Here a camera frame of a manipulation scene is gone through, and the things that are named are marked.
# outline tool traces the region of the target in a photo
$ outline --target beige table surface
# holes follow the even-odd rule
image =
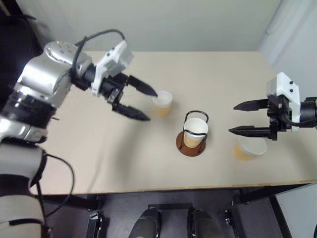
[[[94,60],[102,52],[88,52]],[[267,141],[264,155],[239,161],[232,155],[239,125],[268,126],[266,110],[234,111],[240,102],[265,98],[266,82],[276,72],[257,52],[136,52],[125,71],[174,96],[165,119],[153,116],[150,98],[127,87],[122,102],[152,117],[140,122],[111,112],[102,98],[72,87],[49,126],[43,147],[75,170],[75,193],[233,187],[317,181],[317,131],[281,132]],[[209,116],[207,147],[186,157],[175,146],[185,114]],[[49,159],[41,180],[43,193],[63,194],[70,172]]]

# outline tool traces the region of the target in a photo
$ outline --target metal frame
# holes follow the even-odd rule
[[[89,216],[86,238],[97,238],[103,225],[103,216],[95,212]]]
[[[292,185],[279,185],[279,186],[266,186],[260,189],[257,189],[252,192],[240,194],[238,197],[235,197],[234,201],[238,204],[247,203],[255,201],[258,199],[275,196],[278,193],[286,192],[295,188],[303,187],[309,183],[304,184],[292,184]]]
[[[278,226],[281,230],[283,238],[292,238],[291,232],[288,228],[287,222],[281,210],[281,207],[277,201],[276,196],[270,197],[269,201],[271,203],[272,209],[274,211],[275,217],[278,222]]]
[[[227,225],[232,226],[236,238],[246,238],[239,211],[237,208],[225,210]]]
[[[187,121],[188,115],[191,114],[191,113],[201,113],[201,114],[205,115],[205,116],[206,116],[206,123],[207,123],[208,120],[209,120],[209,117],[208,117],[207,113],[205,113],[205,112],[203,112],[203,111],[194,110],[194,111],[190,111],[190,112],[188,112],[188,113],[186,114],[184,124],[185,124],[185,122]],[[204,136],[205,136],[205,137],[202,139],[201,143],[200,143],[200,148],[199,148],[199,150],[198,150],[198,153],[200,153],[201,150],[202,150],[203,144],[204,144],[204,142],[205,142],[206,139],[207,139],[207,134],[206,134],[206,133],[194,133],[194,132],[192,132],[192,131],[190,131],[190,130],[185,130],[185,129],[184,129],[184,126],[183,126],[182,140],[181,140],[179,149],[182,149],[183,146],[184,146],[184,135],[185,135],[185,132],[188,132],[188,133],[190,133],[190,134],[192,134],[192,135],[204,135]]]
[[[58,203],[61,204],[67,195],[43,195],[43,199],[48,203]],[[66,206],[89,209],[89,210],[98,210],[103,206],[104,202],[102,200],[97,200],[96,198],[82,198],[78,196],[71,195],[69,200],[66,202]]]

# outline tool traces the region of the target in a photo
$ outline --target brown round base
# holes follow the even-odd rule
[[[205,141],[201,141],[200,144],[195,148],[189,148],[183,142],[183,147],[181,149],[179,149],[179,147],[181,146],[181,142],[182,142],[182,136],[183,136],[183,132],[179,133],[177,138],[176,138],[176,147],[180,151],[180,153],[187,155],[187,156],[191,156],[191,157],[195,157],[195,156],[198,156],[198,155],[203,153],[203,151],[206,148]]]

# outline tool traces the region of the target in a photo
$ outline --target paper cup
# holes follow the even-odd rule
[[[159,117],[166,117],[171,109],[173,96],[166,91],[157,91],[158,96],[152,97],[152,108]]]
[[[250,160],[266,152],[266,141],[263,138],[240,136],[238,144],[233,147],[233,155],[238,160]]]
[[[207,133],[208,125],[200,118],[190,118],[184,124],[184,129],[193,133]],[[184,134],[184,143],[189,148],[195,148],[199,145],[205,135],[192,135],[188,132]]]

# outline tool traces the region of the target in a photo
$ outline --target black wire cup holder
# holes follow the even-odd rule
[[[187,117],[189,114],[191,113],[201,113],[203,114],[204,116],[206,116],[206,123],[208,123],[208,120],[209,120],[209,117],[207,115],[207,113],[205,112],[202,112],[202,111],[197,111],[197,110],[194,110],[194,111],[190,111],[186,114],[185,116],[185,121],[184,121],[184,124],[185,122],[187,121]],[[189,134],[192,134],[192,135],[204,135],[204,138],[202,139],[202,141],[198,144],[198,146],[196,146],[195,148],[190,148],[190,147],[187,147],[184,143],[184,135],[185,135],[185,132],[189,133]],[[177,146],[177,149],[184,155],[187,155],[187,156],[191,156],[191,157],[194,157],[194,156],[198,156],[200,155],[204,150],[205,150],[205,147],[206,147],[206,139],[207,139],[207,134],[206,133],[194,133],[190,130],[187,130],[187,129],[184,129],[184,126],[183,126],[183,130],[178,134],[177,138],[176,138],[176,146]]]

